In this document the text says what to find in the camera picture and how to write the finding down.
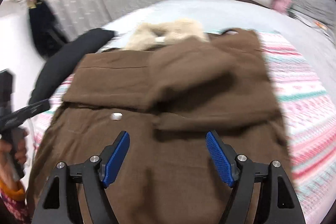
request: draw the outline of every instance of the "silver screw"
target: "silver screw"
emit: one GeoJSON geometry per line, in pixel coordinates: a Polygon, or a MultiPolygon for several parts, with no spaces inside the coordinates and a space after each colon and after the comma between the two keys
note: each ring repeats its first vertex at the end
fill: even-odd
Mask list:
{"type": "Polygon", "coordinates": [[[247,160],[247,157],[245,156],[245,155],[238,155],[238,160],[240,160],[240,161],[245,161],[245,160],[247,160]]]}
{"type": "Polygon", "coordinates": [[[272,162],[272,164],[273,164],[274,167],[280,167],[281,166],[280,162],[278,162],[277,160],[274,160],[272,162]]]}
{"type": "Polygon", "coordinates": [[[59,162],[59,163],[57,163],[57,165],[56,165],[56,167],[58,168],[58,169],[61,169],[61,168],[63,168],[65,166],[65,163],[64,162],[59,162]]]}
{"type": "Polygon", "coordinates": [[[111,114],[111,120],[119,121],[119,120],[121,120],[122,116],[123,115],[119,112],[112,113],[111,114]]]}
{"type": "Polygon", "coordinates": [[[97,162],[99,160],[99,156],[92,156],[90,158],[90,162],[97,162]]]}

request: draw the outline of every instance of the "mattress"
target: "mattress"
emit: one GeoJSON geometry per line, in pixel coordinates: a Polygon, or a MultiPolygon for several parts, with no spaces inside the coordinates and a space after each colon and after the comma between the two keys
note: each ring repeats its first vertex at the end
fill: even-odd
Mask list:
{"type": "MultiPolygon", "coordinates": [[[[124,47],[141,22],[181,17],[198,20],[209,33],[232,27],[257,31],[283,113],[294,185],[306,223],[320,223],[336,198],[333,44],[302,22],[257,5],[234,0],[166,0],[105,25],[105,29],[116,30],[119,38],[100,51],[124,47]]],[[[51,109],[34,117],[36,149],[72,78],[70,75],[51,97],[51,109]]]]}

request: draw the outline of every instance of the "striped blanket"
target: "striped blanket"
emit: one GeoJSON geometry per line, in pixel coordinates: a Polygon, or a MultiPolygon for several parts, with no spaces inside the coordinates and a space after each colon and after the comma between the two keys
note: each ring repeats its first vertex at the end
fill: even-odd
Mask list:
{"type": "MultiPolygon", "coordinates": [[[[318,224],[336,198],[335,106],[305,58],[282,35],[257,33],[283,114],[296,193],[306,223],[318,224]]],[[[55,91],[51,109],[35,117],[36,150],[72,79],[55,91]]]]}

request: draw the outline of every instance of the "brown coat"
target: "brown coat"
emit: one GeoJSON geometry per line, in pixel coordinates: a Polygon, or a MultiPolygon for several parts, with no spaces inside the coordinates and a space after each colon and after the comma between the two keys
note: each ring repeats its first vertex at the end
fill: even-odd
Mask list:
{"type": "MultiPolygon", "coordinates": [[[[237,153],[268,164],[279,160],[289,173],[282,117],[257,35],[237,31],[155,52],[86,55],[36,155],[29,206],[58,162],[99,154],[121,130],[131,145],[106,190],[120,224],[217,224],[230,189],[206,149],[212,129],[237,153]],[[110,119],[114,112],[122,119],[110,119]]],[[[85,204],[82,188],[79,199],[85,204]]],[[[256,196],[249,223],[255,208],[256,196]]]]}

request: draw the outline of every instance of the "hand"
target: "hand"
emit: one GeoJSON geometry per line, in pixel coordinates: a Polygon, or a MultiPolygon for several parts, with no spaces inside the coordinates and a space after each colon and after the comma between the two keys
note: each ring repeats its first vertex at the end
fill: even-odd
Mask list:
{"type": "MultiPolygon", "coordinates": [[[[18,190],[18,184],[13,180],[13,170],[11,164],[7,160],[7,153],[9,153],[12,149],[11,144],[0,139],[0,179],[6,184],[6,186],[13,190],[18,190]]],[[[23,165],[26,160],[26,140],[23,138],[17,144],[15,158],[18,162],[23,165]]]]}

